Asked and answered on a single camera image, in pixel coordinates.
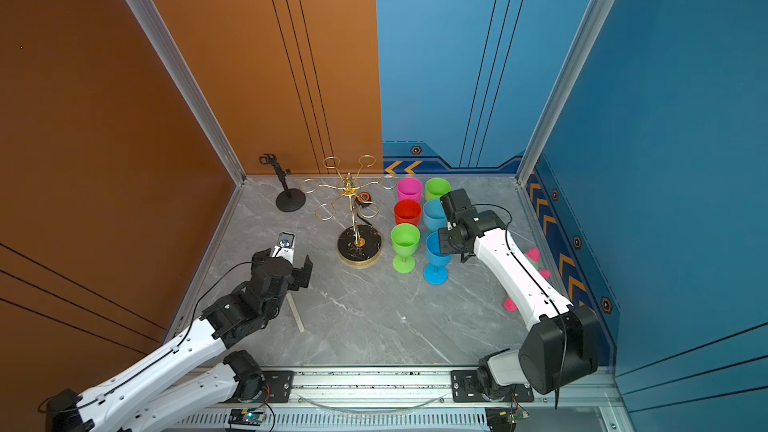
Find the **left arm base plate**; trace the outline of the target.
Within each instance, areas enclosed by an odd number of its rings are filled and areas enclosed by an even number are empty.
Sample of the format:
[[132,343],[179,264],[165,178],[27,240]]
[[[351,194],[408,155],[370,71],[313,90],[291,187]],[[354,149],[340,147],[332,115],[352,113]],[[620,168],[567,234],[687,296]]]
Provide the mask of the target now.
[[233,396],[222,401],[232,404],[286,404],[289,402],[295,373],[292,370],[267,370],[258,385],[237,386]]

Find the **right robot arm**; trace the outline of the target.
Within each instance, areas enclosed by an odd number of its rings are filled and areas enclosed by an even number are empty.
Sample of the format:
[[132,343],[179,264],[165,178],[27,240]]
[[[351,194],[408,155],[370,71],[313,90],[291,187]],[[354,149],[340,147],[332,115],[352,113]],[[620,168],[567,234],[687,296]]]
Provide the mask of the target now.
[[479,211],[463,189],[440,198],[447,225],[438,230],[440,252],[476,258],[490,269],[521,313],[527,336],[517,350],[482,358],[477,377],[482,393],[500,400],[517,385],[557,394],[565,385],[597,371],[601,326],[587,306],[575,306],[527,259],[501,219],[497,206]]

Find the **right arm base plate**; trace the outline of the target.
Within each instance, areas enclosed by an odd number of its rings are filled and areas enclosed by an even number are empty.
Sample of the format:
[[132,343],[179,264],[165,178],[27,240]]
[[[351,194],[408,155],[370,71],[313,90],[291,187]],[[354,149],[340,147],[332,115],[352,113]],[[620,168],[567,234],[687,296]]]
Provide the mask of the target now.
[[458,369],[450,372],[451,391],[456,403],[470,402],[511,402],[531,403],[534,393],[525,384],[502,386],[497,391],[486,391],[476,369]]

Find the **green wine glass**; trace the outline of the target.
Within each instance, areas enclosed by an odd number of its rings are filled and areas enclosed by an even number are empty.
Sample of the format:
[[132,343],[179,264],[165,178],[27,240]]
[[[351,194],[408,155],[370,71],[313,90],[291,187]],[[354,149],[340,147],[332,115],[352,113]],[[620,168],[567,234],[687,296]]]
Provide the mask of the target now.
[[399,273],[410,273],[416,265],[414,254],[421,239],[419,229],[410,223],[397,224],[391,232],[391,242],[396,256],[393,268]]
[[438,200],[452,190],[451,183],[445,178],[432,177],[424,184],[425,200],[430,202]]

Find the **red wine glass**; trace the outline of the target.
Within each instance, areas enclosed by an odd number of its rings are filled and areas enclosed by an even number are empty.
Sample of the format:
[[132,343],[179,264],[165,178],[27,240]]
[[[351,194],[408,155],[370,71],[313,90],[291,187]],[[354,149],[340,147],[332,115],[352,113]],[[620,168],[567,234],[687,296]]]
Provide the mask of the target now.
[[421,220],[422,207],[414,200],[400,200],[394,206],[394,214],[397,224],[407,223],[418,227]]

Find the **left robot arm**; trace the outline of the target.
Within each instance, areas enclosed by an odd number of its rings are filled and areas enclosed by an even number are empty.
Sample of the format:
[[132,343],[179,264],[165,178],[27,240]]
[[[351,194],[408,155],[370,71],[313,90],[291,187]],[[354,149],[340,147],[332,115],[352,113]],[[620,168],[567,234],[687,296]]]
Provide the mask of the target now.
[[228,399],[264,401],[262,368],[237,344],[279,314],[285,296],[308,286],[313,263],[294,266],[275,246],[252,256],[251,277],[217,299],[189,327],[116,376],[44,404],[48,431],[162,431]]

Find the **magenta wine glass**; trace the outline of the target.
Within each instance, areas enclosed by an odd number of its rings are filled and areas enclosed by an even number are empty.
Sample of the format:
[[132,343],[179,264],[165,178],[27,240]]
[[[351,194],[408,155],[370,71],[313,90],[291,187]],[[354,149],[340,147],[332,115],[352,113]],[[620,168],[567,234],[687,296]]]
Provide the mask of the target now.
[[397,195],[399,201],[411,200],[420,203],[423,194],[422,182],[414,177],[402,178],[397,184]]

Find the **blue wine glass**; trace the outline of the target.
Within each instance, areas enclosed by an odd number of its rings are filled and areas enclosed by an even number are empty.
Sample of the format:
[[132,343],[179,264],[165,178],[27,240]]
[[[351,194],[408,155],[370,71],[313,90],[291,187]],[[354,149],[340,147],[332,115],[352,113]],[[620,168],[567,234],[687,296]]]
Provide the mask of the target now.
[[440,285],[447,281],[447,266],[451,262],[451,256],[442,254],[438,232],[432,232],[426,239],[427,265],[424,269],[425,280],[432,285]]
[[422,207],[423,222],[432,232],[447,226],[447,218],[440,199],[429,200]]

